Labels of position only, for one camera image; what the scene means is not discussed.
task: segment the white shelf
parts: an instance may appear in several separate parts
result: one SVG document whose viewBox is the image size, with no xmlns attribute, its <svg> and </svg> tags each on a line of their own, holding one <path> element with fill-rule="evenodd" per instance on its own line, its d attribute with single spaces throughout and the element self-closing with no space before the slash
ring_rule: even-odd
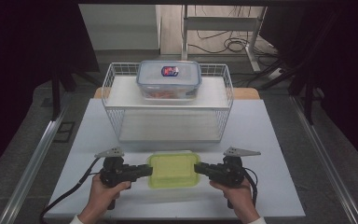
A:
<svg viewBox="0 0 358 224">
<path fill-rule="evenodd" d="M 136 76 L 115 76 L 106 107 L 122 109 L 229 109 L 227 90 L 222 77 L 202 77 L 197 98 L 191 101 L 146 100 L 136 84 Z"/>
</svg>

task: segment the hand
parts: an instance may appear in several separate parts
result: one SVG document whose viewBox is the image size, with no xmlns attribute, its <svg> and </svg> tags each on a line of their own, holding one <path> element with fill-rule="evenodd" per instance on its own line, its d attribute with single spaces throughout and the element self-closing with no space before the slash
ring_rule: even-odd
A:
<svg viewBox="0 0 358 224">
<path fill-rule="evenodd" d="M 211 181 L 210 184 L 212 187 L 223 191 L 223 195 L 232 203 L 235 215 L 242 223 L 250 223 L 260 218 L 253 205 L 251 186 L 246 178 L 237 188 L 223 186 L 214 181 Z"/>
<path fill-rule="evenodd" d="M 95 175 L 92 178 L 89 202 L 77 217 L 84 224 L 95 223 L 106 212 L 109 204 L 120 196 L 120 192 L 130 185 L 131 182 L 127 181 L 110 189 L 101 182 L 99 174 Z"/>
</svg>

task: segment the gray floor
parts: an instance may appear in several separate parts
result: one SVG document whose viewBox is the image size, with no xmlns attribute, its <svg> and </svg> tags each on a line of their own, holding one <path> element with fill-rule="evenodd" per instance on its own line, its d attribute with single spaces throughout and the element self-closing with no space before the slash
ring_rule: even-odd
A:
<svg viewBox="0 0 358 224">
<path fill-rule="evenodd" d="M 178 55 L 158 55 L 156 52 L 102 51 L 96 52 L 101 67 L 101 74 L 91 74 L 104 78 L 107 66 L 111 62 L 140 62 L 142 60 L 178 60 Z M 191 56 L 189 60 L 200 63 L 226 63 L 231 74 L 250 73 L 252 71 L 247 59 L 243 56 Z M 240 86 L 243 80 L 254 75 L 233 75 L 233 83 Z M 74 75 L 77 88 L 73 92 L 70 108 L 63 122 L 73 122 L 74 132 L 68 142 L 53 142 L 48 154 L 34 180 L 15 223 L 37 223 L 38 215 L 47 205 L 55 184 L 65 164 L 66 155 L 76 137 L 88 100 L 97 89 L 80 77 Z M 253 82 L 257 86 L 268 81 L 262 77 Z M 268 223 L 350 223 L 342 204 L 330 184 L 324 168 L 304 126 L 300 122 L 295 107 L 287 93 L 290 80 L 280 83 L 266 91 L 261 91 L 272 125 L 282 148 L 283 156 L 292 175 L 298 196 L 306 216 L 298 219 L 277 219 L 268 217 Z M 45 83 L 34 91 L 34 102 L 12 142 L 0 160 L 0 216 L 8 199 L 16 187 L 22 172 L 32 157 L 51 118 L 51 86 Z M 319 102 L 313 104 L 314 127 L 320 135 L 337 171 L 350 190 L 358 206 L 358 153 L 320 108 Z M 57 134 L 55 139 L 62 140 L 67 136 Z M 86 170 L 82 164 L 79 169 Z M 68 223 L 69 220 L 50 220 L 49 223 Z"/>
</svg>

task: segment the wire basket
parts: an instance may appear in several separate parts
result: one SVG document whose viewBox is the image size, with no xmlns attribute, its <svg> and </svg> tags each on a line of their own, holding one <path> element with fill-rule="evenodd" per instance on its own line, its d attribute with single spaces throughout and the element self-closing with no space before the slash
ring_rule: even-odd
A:
<svg viewBox="0 0 358 224">
<path fill-rule="evenodd" d="M 139 63 L 111 63 L 102 87 L 106 114 L 120 142 L 219 142 L 234 94 L 225 64 L 201 63 L 202 84 L 191 103 L 152 102 L 136 85 Z"/>
</svg>

